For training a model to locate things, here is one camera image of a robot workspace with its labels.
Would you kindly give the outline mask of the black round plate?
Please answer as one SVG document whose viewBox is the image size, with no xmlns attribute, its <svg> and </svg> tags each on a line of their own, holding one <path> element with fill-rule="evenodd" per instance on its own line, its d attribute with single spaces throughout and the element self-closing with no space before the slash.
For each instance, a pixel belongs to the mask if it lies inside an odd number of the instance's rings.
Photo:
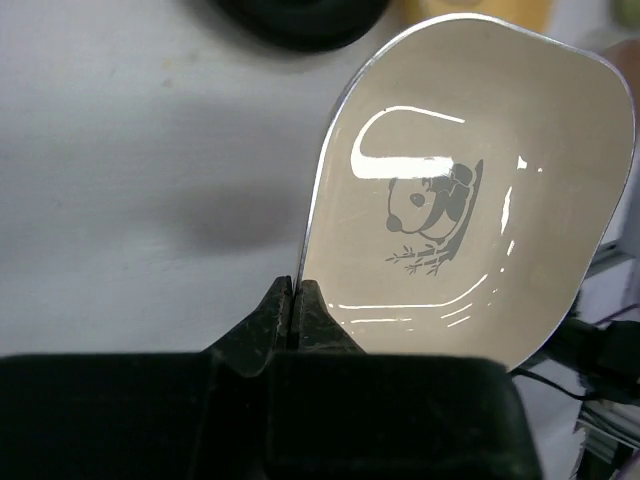
<svg viewBox="0 0 640 480">
<path fill-rule="evenodd" d="M 390 2 L 229 0 L 211 4 L 268 44 L 288 51 L 322 53 L 360 39 L 381 19 Z"/>
</svg>

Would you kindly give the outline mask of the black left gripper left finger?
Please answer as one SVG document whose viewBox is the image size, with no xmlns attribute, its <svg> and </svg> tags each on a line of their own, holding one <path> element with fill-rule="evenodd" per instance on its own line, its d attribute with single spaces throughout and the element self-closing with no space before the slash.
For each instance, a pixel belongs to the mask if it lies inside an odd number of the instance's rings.
<svg viewBox="0 0 640 480">
<path fill-rule="evenodd" d="M 1 361 L 5 479 L 244 479 L 259 467 L 261 373 L 291 310 L 280 277 L 190 353 L 25 354 Z"/>
</svg>

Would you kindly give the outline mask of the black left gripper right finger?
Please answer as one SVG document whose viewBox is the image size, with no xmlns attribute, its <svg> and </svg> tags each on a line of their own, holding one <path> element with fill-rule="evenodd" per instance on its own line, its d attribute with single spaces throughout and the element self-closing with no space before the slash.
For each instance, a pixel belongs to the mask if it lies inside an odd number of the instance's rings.
<svg viewBox="0 0 640 480">
<path fill-rule="evenodd" d="M 477 357 L 366 354 L 319 285 L 297 289 L 296 350 L 265 369 L 271 479 L 539 479 L 505 367 Z"/>
</svg>

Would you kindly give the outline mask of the cream square panda dish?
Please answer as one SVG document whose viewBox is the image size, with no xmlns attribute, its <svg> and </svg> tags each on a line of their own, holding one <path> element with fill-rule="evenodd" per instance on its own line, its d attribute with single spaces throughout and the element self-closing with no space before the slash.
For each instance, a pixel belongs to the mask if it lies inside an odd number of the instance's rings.
<svg viewBox="0 0 640 480">
<path fill-rule="evenodd" d="M 486 15 L 418 23 L 337 102 L 299 276 L 368 353 L 516 368 L 572 306 L 635 138 L 601 56 Z"/>
</svg>

